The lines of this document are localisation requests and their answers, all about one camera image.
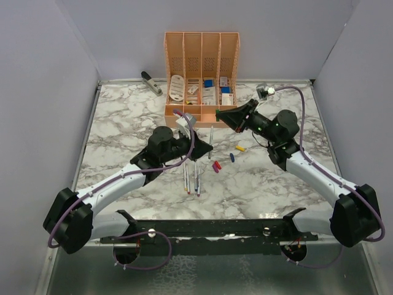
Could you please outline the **white oval ruler card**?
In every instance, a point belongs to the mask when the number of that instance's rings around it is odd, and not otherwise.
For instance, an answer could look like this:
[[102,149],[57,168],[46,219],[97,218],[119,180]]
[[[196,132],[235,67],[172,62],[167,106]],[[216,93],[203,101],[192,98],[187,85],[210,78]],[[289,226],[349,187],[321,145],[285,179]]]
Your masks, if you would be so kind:
[[182,76],[177,74],[171,76],[168,94],[174,101],[180,102],[184,100],[185,82]]

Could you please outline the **white pen purple end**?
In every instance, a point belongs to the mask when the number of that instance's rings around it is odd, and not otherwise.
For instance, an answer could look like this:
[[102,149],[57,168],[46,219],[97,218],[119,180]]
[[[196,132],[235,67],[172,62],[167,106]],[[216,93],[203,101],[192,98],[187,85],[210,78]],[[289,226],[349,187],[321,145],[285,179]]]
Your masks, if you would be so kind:
[[201,169],[198,167],[197,169],[197,196],[200,197],[201,195]]

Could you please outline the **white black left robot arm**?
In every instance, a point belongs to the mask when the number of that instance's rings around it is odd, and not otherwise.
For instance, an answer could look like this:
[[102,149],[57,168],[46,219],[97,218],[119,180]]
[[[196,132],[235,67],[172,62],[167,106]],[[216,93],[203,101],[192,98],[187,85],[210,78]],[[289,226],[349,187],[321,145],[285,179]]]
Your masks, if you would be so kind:
[[103,214],[102,210],[127,193],[144,187],[168,169],[166,163],[180,159],[198,160],[213,147],[194,135],[173,136],[172,129],[157,127],[147,146],[120,171],[77,192],[65,188],[57,194],[43,227],[48,246],[68,254],[79,251],[90,240],[117,237],[130,242],[135,237],[135,220],[125,211]]

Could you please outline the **peach plastic desk organizer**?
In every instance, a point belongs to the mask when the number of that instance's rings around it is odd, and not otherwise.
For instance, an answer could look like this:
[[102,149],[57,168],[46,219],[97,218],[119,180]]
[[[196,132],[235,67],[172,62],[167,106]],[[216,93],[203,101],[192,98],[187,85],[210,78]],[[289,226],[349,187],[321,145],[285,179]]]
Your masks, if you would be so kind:
[[[174,101],[167,93],[165,123],[175,127],[175,109],[190,113],[196,118],[196,127],[212,125],[224,128],[216,120],[216,109],[228,110],[237,106],[236,79],[240,51],[239,33],[166,32],[164,36],[167,92],[171,76],[184,78],[183,101]],[[213,79],[214,86],[204,87],[204,80]],[[232,93],[231,106],[221,105],[223,93]]]

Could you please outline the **black mounting rail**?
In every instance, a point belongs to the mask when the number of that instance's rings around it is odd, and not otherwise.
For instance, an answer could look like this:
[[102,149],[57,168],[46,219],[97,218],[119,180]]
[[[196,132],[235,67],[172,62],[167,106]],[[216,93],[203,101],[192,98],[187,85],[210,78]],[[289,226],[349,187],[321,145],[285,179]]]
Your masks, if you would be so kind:
[[289,218],[138,220],[124,236],[100,242],[141,256],[215,256],[279,255],[281,245],[317,240],[317,235],[298,231]]

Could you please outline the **white pen blue end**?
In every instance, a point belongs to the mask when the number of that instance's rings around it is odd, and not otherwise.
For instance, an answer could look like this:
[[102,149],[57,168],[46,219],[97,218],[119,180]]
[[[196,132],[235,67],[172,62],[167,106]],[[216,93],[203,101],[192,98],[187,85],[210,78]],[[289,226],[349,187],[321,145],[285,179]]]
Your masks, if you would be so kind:
[[194,162],[194,190],[198,192],[198,164]]

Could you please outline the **blue box in organizer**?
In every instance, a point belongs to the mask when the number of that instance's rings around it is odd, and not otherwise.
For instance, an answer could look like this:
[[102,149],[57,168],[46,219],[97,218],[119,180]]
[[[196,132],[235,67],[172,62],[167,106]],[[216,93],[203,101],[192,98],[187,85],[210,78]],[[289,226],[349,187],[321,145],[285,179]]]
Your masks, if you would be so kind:
[[214,80],[213,79],[206,79],[204,80],[204,87],[205,88],[210,88],[214,86]]

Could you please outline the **black grey stapler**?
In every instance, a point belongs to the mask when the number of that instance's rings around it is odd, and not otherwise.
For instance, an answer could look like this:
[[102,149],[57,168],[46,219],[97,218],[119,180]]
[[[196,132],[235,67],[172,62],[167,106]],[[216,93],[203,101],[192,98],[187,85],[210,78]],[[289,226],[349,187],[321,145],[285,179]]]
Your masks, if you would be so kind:
[[157,83],[152,79],[152,77],[146,72],[141,72],[142,82],[156,94],[156,96],[162,95],[162,89],[157,85]]

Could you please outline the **red white card box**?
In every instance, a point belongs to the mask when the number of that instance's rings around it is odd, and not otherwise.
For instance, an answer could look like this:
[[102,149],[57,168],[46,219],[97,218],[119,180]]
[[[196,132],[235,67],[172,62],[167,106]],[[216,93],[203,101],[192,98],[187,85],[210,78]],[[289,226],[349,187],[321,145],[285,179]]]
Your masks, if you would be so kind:
[[234,102],[234,96],[232,93],[223,93],[221,99],[221,105],[223,106],[231,106]]

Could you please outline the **red pen cap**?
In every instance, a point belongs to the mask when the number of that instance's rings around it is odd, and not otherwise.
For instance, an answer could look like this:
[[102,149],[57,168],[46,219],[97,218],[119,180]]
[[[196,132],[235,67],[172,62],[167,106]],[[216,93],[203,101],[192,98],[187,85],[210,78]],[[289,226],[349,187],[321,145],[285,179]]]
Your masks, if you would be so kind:
[[220,166],[220,164],[219,164],[218,161],[215,161],[215,162],[214,162],[214,169],[215,169],[215,172],[216,172],[216,173],[218,173],[219,170],[222,169],[222,167]]

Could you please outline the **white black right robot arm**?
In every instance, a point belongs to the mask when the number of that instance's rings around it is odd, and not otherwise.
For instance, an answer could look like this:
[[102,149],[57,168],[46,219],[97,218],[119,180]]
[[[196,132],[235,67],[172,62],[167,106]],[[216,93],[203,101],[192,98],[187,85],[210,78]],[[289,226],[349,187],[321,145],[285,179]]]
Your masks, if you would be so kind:
[[300,130],[294,112],[285,109],[270,120],[257,112],[257,105],[250,100],[238,108],[217,111],[216,119],[237,133],[250,130],[265,138],[270,160],[309,184],[331,206],[327,211],[294,213],[282,225],[283,236],[296,240],[304,232],[331,235],[350,248],[383,231],[375,190],[346,181],[312,159],[294,139]]

